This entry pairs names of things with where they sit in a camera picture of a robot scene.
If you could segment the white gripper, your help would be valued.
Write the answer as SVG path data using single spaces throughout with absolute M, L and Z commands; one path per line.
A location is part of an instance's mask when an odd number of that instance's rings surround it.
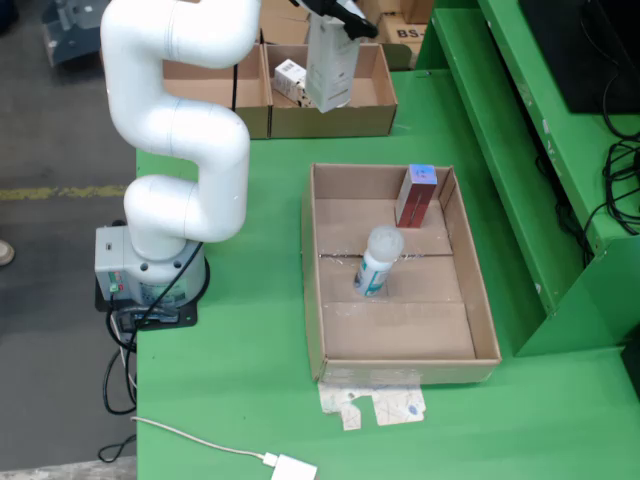
M 292 0 L 292 4 L 319 16 L 339 16 L 351 40 L 375 39 L 379 34 L 376 25 L 361 17 L 363 12 L 355 1 L 336 0 L 333 5 L 333 0 Z

